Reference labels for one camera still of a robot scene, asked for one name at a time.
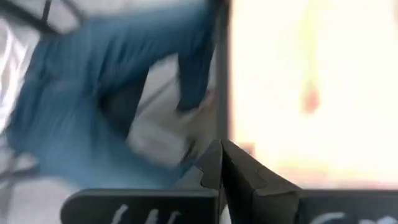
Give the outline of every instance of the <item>person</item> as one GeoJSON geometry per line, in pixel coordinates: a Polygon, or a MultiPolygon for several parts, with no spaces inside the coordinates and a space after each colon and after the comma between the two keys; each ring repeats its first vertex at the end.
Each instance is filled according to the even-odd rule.
{"type": "Polygon", "coordinates": [[[7,147],[35,157],[40,175],[82,189],[173,186],[190,163],[166,169],[148,162],[126,143],[127,128],[150,66],[171,54],[178,54],[179,65],[176,113],[200,107],[215,16],[212,1],[184,1],[87,19],[77,30],[51,36],[22,32],[2,16],[0,129],[7,147]],[[102,110],[103,97],[121,90],[133,90],[130,102],[102,110]],[[123,114],[126,104],[132,111],[123,114]]]}

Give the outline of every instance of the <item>white lettering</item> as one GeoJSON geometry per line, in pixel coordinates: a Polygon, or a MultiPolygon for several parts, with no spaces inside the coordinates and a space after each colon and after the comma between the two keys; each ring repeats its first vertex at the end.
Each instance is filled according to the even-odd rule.
{"type": "Polygon", "coordinates": [[[149,214],[148,214],[148,218],[145,221],[145,224],[156,224],[158,216],[159,216],[159,210],[158,209],[152,209],[149,212],[149,214]]]}
{"type": "Polygon", "coordinates": [[[181,213],[179,211],[174,211],[172,212],[172,214],[170,215],[169,221],[167,222],[167,224],[174,224],[175,220],[177,219],[177,217],[181,215],[181,213]]]}
{"type": "Polygon", "coordinates": [[[310,224],[324,224],[331,220],[342,219],[345,216],[346,215],[343,212],[326,213],[326,214],[323,214],[323,215],[320,215],[320,216],[314,218],[314,220],[312,220],[312,222],[310,224]]]}
{"type": "Polygon", "coordinates": [[[122,205],[120,208],[114,213],[111,224],[119,224],[122,220],[123,214],[129,209],[127,205],[122,205]]]}
{"type": "Polygon", "coordinates": [[[359,224],[398,224],[398,221],[392,217],[384,217],[376,222],[372,220],[360,220],[359,224]]]}

